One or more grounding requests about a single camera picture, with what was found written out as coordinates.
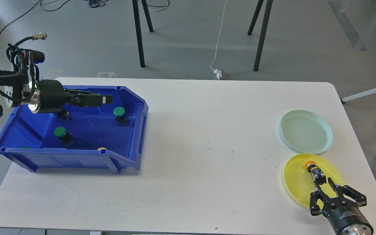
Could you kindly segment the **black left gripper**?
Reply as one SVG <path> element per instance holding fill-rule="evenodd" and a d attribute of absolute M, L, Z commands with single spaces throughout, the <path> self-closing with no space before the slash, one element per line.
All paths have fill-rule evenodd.
<path fill-rule="evenodd" d="M 113 96 L 79 89 L 64 89 L 59 81 L 44 79 L 36 82 L 35 93 L 27 107 L 34 114 L 58 113 L 66 103 L 79 107 L 100 107 L 112 104 Z"/>

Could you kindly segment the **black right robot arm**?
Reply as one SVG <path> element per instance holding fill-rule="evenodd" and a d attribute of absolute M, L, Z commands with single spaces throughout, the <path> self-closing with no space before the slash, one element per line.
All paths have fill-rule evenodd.
<path fill-rule="evenodd" d="M 340 186 L 328 178 L 336 197 L 330 198 L 314 180 L 316 189 L 310 194 L 309 210 L 312 216 L 323 215 L 336 235 L 372 235 L 373 227 L 360 211 L 367 198 L 348 185 Z"/>

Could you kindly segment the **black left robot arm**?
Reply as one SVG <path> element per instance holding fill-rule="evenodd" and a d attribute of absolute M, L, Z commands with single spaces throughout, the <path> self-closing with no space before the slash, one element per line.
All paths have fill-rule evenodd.
<path fill-rule="evenodd" d="M 7 106 L 17 107 L 27 105 L 32 113 L 56 113 L 59 118 L 70 119 L 71 116 L 64 105 L 79 107 L 100 107 L 111 104 L 112 95 L 100 95 L 76 89 L 65 89 L 57 80 L 39 78 L 40 71 L 37 64 L 44 62 L 42 52 L 21 49 L 19 47 L 28 40 L 45 40 L 46 33 L 38 33 L 15 44 L 8 44 L 7 58 L 12 64 L 13 71 L 0 70 L 0 95 L 6 99 Z M 3 107 L 0 104 L 0 117 Z"/>

